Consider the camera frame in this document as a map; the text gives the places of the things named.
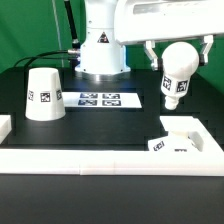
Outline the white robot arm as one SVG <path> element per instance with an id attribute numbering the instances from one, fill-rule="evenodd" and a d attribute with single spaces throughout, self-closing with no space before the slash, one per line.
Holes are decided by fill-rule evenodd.
<path id="1" fill-rule="evenodd" d="M 213 38 L 224 35 L 224 0 L 84 0 L 86 39 L 76 71 L 95 80 L 128 72 L 126 47 L 142 44 L 152 68 L 160 67 L 158 42 L 199 39 L 208 63 Z"/>

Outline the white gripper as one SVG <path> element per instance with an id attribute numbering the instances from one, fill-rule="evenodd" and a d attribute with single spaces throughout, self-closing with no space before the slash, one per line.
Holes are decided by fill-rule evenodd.
<path id="1" fill-rule="evenodd" d="M 123 45 L 146 41 L 144 51 L 154 71 L 159 69 L 155 42 L 203 36 L 199 60 L 207 65 L 212 35 L 224 34 L 224 0 L 119 0 L 114 34 Z"/>

